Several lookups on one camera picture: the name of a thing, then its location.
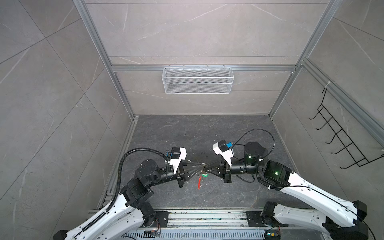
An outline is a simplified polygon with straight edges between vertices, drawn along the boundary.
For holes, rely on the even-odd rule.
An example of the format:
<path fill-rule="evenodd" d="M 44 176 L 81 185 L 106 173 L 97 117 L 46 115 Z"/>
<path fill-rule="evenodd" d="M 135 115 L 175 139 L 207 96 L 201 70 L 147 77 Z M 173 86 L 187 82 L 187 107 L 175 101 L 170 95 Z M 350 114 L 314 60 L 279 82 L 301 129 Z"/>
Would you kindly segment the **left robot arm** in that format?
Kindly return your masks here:
<path fill-rule="evenodd" d="M 94 216 L 78 227 L 54 234 L 54 240 L 113 240 L 129 230 L 150 226 L 156 212 L 148 202 L 154 194 L 152 186 L 178 181 L 179 187 L 188 180 L 184 166 L 204 166 L 203 163 L 180 163 L 176 173 L 159 168 L 154 160 L 145 160 L 135 171 L 134 177 L 121 189 L 117 196 Z"/>

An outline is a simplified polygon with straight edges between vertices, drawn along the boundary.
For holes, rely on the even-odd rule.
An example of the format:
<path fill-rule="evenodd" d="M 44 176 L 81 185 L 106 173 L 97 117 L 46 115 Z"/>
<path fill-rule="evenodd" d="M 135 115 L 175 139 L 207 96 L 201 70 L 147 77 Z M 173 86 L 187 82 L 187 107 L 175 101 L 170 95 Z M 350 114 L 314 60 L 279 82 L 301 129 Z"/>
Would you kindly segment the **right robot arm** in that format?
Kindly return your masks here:
<path fill-rule="evenodd" d="M 367 205 L 361 201 L 350 202 L 338 198 L 309 183 L 289 167 L 268 160 L 268 150 L 257 142 L 244 146 L 244 156 L 235 159 L 232 144 L 220 141 L 213 145 L 216 155 L 221 157 L 216 166 L 205 165 L 203 173 L 211 173 L 231 183 L 232 176 L 251 175 L 269 190 L 290 195 L 305 204 L 309 209 L 298 209 L 276 202 L 267 202 L 260 216 L 247 212 L 249 225 L 261 221 L 272 228 L 300 226 L 319 231 L 333 240 L 367 240 L 369 227 L 364 219 Z"/>

